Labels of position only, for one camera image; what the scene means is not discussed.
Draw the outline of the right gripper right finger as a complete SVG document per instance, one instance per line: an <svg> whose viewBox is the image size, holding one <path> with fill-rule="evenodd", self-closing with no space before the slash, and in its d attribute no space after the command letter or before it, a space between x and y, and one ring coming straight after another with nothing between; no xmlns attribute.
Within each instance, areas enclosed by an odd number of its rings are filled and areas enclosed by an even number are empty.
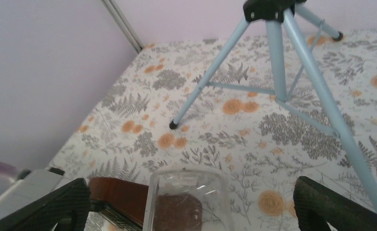
<svg viewBox="0 0 377 231"><path fill-rule="evenodd" d="M302 231L377 231L377 213L306 177L296 180L293 201Z"/></svg>

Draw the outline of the clear plastic metronome cover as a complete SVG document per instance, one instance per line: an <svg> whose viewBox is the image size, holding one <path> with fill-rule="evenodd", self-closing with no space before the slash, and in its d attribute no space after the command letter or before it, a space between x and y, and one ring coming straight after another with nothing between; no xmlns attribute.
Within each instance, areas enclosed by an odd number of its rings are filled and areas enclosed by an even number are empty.
<svg viewBox="0 0 377 231"><path fill-rule="evenodd" d="M235 230L226 176L200 165L159 168L150 177L143 230Z"/></svg>

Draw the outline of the brown wooden metronome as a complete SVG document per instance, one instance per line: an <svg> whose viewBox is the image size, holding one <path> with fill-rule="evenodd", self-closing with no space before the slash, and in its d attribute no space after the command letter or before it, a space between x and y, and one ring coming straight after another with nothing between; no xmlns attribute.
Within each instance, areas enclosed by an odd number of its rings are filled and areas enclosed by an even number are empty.
<svg viewBox="0 0 377 231"><path fill-rule="evenodd" d="M91 210L120 228L141 231L148 198L147 185L116 178L89 181ZM203 225L200 200L187 193L164 194L155 199L152 231L200 231Z"/></svg>

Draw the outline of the light blue music stand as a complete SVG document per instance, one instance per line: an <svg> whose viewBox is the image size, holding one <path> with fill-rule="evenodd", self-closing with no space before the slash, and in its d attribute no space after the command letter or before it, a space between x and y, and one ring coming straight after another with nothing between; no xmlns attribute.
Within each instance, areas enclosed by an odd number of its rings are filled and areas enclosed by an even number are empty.
<svg viewBox="0 0 377 231"><path fill-rule="evenodd" d="M199 80L197 86L194 88L185 104L171 120L169 128L177 128L183 116L206 86L274 95L277 104L284 107L289 112L299 116L301 119L305 120L308 124L321 132L339 139L351 165L353 166L361 184L369 196L375 211L377 212L377 181L373 177L365 161L365 157L358 144L355 142L353 134L339 111L337 103L322 75L322 72L318 67L316 60L314 59L312 54L314 46L307 44L294 16L300 15L306 21L315 25L318 28L316 34L317 39L320 37L322 32L325 32L331 36L333 41L341 41L343 39L343 33L335 30L333 27L327 24L325 20L319 18L317 15L307 9L304 5L304 1L302 0L248 0L243 5L243 12L244 15L239 24L229 37L228 41L223 45L202 78ZM219 69L222 62L247 30L248 26L251 23L259 20L263 20L266 24L271 67L273 72L273 89L270 90L246 87L211 81L212 76ZM321 105L329 117L329 126L320 124L306 114L303 114L297 109L286 104L293 92L293 89L288 89L286 87L282 35L283 31L287 33L300 58L300 70L306 71L309 80L319 97Z"/></svg>

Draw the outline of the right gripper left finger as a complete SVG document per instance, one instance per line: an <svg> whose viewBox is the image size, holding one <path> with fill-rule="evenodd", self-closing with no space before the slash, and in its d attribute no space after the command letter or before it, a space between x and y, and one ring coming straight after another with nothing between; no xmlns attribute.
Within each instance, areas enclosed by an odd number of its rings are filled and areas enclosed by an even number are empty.
<svg viewBox="0 0 377 231"><path fill-rule="evenodd" d="M82 231L90 205L89 187L78 178L0 219L0 231Z"/></svg>

